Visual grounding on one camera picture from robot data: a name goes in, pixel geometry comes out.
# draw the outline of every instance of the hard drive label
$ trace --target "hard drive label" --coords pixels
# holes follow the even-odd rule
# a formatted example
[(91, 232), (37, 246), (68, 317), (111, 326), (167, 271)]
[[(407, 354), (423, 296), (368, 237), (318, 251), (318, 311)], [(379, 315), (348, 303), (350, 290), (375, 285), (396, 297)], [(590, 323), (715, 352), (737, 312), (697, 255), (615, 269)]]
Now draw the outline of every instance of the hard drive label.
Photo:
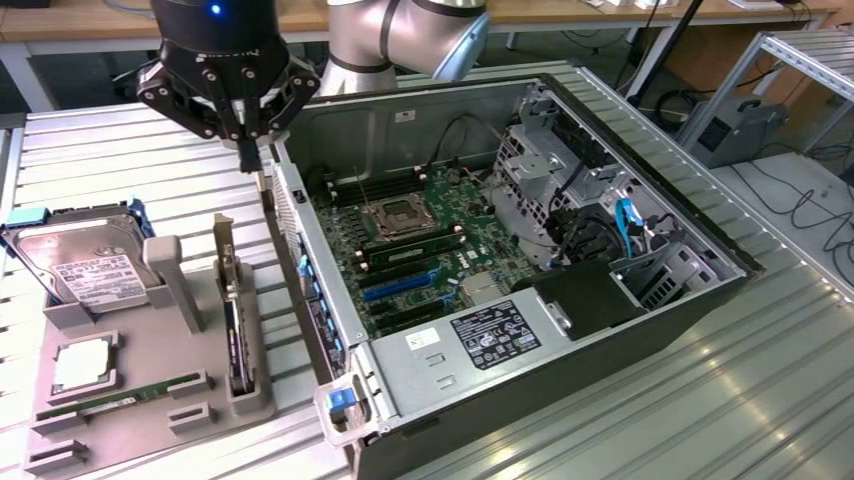
[(511, 300), (451, 320), (475, 367), (486, 370), (541, 346)]
[(86, 307), (146, 295), (146, 286), (127, 255), (53, 265), (51, 269)]

